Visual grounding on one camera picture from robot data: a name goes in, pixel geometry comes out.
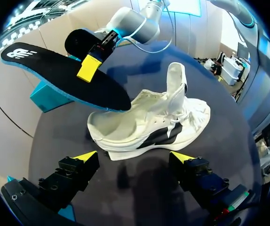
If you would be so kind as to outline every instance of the blue insole edge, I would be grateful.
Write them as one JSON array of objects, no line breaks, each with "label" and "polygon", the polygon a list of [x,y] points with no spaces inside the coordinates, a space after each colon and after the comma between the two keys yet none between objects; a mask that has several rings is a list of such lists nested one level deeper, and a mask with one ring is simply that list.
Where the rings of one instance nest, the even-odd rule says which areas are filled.
[{"label": "blue insole edge", "polygon": [[94,105],[92,103],[88,103],[86,101],[80,100],[66,92],[64,92],[63,90],[59,89],[58,87],[54,86],[52,83],[50,83],[48,80],[46,80],[45,78],[43,78],[40,74],[38,74],[37,72],[35,72],[34,70],[32,70],[31,68],[26,67],[25,65],[19,64],[19,63],[15,63],[15,62],[10,62],[10,61],[6,61],[1,59],[2,63],[6,64],[6,65],[11,65],[11,66],[16,66],[19,67],[21,69],[24,69],[30,73],[32,73],[33,75],[35,75],[38,79],[40,79],[41,81],[45,82],[50,88],[52,88],[53,90],[55,90],[56,92],[60,93],[61,95],[67,97],[70,100],[76,101],[76,102],[80,102],[82,104],[97,108],[97,109],[101,109],[101,110],[105,110],[105,111],[110,111],[110,112],[125,112],[122,110],[114,110],[114,109],[110,109],[110,108],[104,108],[98,105]]}]

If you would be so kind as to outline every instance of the screw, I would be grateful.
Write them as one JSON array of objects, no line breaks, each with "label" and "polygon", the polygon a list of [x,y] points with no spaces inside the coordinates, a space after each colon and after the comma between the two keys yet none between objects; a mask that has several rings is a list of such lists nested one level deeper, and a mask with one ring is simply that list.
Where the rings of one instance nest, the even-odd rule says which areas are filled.
[{"label": "screw", "polygon": [[52,185],[52,186],[50,187],[50,189],[55,191],[55,190],[58,189],[58,186],[57,186],[57,185]]},{"label": "screw", "polygon": [[229,179],[228,178],[224,178],[223,179],[223,186],[228,186],[229,185]]},{"label": "screw", "polygon": [[216,188],[214,186],[210,186],[209,190],[214,192],[216,190]]},{"label": "screw", "polygon": [[15,195],[15,194],[12,195],[12,200],[13,200],[13,201],[17,200],[17,198],[18,198],[17,195]]}]

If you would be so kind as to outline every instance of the sneaker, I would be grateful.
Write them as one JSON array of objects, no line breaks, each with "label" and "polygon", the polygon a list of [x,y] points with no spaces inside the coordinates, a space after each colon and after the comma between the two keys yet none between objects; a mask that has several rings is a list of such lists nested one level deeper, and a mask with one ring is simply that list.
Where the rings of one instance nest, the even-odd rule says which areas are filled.
[{"label": "sneaker", "polygon": [[167,92],[142,90],[124,113],[91,113],[88,130],[111,160],[137,157],[153,148],[179,151],[193,142],[210,120],[205,101],[185,97],[185,67],[171,63]]}]

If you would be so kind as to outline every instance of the insole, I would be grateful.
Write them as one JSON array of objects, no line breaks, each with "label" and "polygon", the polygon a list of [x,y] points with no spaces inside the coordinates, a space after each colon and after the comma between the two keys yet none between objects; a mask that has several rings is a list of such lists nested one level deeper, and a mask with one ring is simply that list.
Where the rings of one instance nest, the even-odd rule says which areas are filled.
[{"label": "insole", "polygon": [[97,43],[101,42],[92,33],[77,29],[71,32],[65,41],[66,51],[83,61],[87,56],[89,50]]},{"label": "insole", "polygon": [[90,83],[77,77],[81,62],[26,43],[14,43],[1,54],[5,64],[23,68],[71,100],[108,111],[127,111],[131,101],[122,86],[97,70]]}]

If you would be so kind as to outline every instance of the dark blue platform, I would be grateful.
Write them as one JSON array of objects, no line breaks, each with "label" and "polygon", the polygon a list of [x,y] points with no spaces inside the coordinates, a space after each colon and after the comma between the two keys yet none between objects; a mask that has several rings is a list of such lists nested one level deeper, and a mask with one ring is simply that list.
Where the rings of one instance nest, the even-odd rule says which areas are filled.
[{"label": "dark blue platform", "polygon": [[[159,50],[166,43],[146,47]],[[211,118],[202,134],[180,153],[203,156],[230,189],[238,184],[261,192],[259,157],[248,123],[237,104],[215,77],[187,54],[171,46],[159,54],[146,54],[133,45],[117,48],[101,70],[135,98],[142,89],[166,91],[167,67],[185,65],[187,97],[211,107]],[[86,137],[87,117],[98,111],[70,103],[42,114],[30,158],[29,179],[37,184],[54,172],[65,156],[98,151],[101,167],[84,192],[72,200],[76,221],[87,226],[197,226],[207,216],[189,192],[184,193],[168,168],[169,151],[154,149],[133,159],[111,161]],[[241,213],[244,221],[248,212]]]}]

